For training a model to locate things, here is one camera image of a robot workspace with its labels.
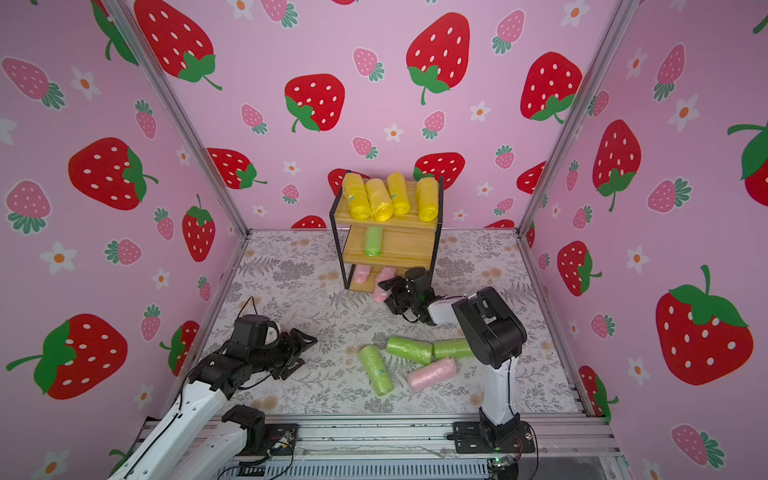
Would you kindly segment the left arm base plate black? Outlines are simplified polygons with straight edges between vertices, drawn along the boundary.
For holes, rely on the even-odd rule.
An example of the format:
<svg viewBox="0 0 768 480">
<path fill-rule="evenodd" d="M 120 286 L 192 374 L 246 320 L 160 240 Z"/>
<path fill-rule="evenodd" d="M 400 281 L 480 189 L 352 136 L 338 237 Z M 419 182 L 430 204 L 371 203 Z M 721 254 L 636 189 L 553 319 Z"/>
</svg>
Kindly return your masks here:
<svg viewBox="0 0 768 480">
<path fill-rule="evenodd" d="M 247 430 L 246 446 L 240 456 L 285 456 L 295 446 L 299 425 L 263 424 Z"/>
</svg>

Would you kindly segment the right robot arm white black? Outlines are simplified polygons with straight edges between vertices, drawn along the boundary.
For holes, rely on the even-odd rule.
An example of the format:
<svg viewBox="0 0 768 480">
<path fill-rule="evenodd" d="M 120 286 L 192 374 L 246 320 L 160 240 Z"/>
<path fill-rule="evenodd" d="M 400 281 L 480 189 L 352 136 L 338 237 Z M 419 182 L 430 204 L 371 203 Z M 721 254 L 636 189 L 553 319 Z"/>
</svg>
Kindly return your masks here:
<svg viewBox="0 0 768 480">
<path fill-rule="evenodd" d="M 429 326 L 461 328 L 472 355 L 484 366 L 480 429 L 485 437 L 499 442 L 521 430 L 520 415 L 513 411 L 514 374 L 527 332 L 495 288 L 469 296 L 438 296 L 421 267 L 378 286 L 388 293 L 384 303 L 392 313 L 404 317 L 411 312 L 417 322 Z"/>
</svg>

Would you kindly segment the yellow trash bag roll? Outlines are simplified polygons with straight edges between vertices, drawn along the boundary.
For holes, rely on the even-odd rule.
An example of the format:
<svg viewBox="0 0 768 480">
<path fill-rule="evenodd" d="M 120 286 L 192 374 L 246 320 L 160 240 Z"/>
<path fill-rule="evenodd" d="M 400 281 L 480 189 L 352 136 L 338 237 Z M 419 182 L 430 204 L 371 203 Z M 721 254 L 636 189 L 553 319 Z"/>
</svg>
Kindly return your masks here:
<svg viewBox="0 0 768 480">
<path fill-rule="evenodd" d="M 381 179 L 370 179 L 365 184 L 371 208 L 371 216 L 377 222 L 385 222 L 394 215 L 394 206 L 386 185 Z"/>
<path fill-rule="evenodd" d="M 416 199 L 421 221 L 431 222 L 438 216 L 439 191 L 439 182 L 434 177 L 424 177 L 417 182 Z"/>
<path fill-rule="evenodd" d="M 387 177 L 387 189 L 396 216 L 405 216 L 411 211 L 408 188 L 405 177 L 400 172 L 394 172 Z"/>
<path fill-rule="evenodd" d="M 351 217 L 355 220 L 366 220 L 371 216 L 371 206 L 366 185 L 360 174 L 348 172 L 342 181 L 342 194 L 347 201 Z"/>
</svg>

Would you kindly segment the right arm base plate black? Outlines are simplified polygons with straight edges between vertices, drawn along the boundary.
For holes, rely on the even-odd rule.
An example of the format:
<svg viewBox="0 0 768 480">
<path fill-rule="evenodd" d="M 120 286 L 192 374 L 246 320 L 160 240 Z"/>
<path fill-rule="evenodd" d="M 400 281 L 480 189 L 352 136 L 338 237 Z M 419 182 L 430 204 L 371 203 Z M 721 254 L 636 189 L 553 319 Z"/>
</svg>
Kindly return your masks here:
<svg viewBox="0 0 768 480">
<path fill-rule="evenodd" d="M 446 436 L 460 454 L 532 454 L 536 452 L 531 426 L 524 421 L 491 425 L 455 422 Z"/>
</svg>

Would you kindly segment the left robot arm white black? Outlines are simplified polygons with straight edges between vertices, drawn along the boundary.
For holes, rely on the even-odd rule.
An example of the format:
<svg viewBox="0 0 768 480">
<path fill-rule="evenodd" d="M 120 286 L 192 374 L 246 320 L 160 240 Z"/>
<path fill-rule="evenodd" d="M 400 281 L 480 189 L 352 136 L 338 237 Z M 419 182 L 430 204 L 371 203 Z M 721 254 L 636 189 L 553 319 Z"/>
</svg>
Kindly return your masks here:
<svg viewBox="0 0 768 480">
<path fill-rule="evenodd" d="M 230 338 L 190 371 L 177 400 L 150 435 L 111 474 L 113 479 L 211 479 L 293 456 L 298 426 L 268 426 L 265 414 L 235 405 L 204 444 L 188 449 L 203 427 L 256 373 L 286 380 L 318 339 L 296 328 L 280 331 L 258 314 L 237 317 Z"/>
</svg>

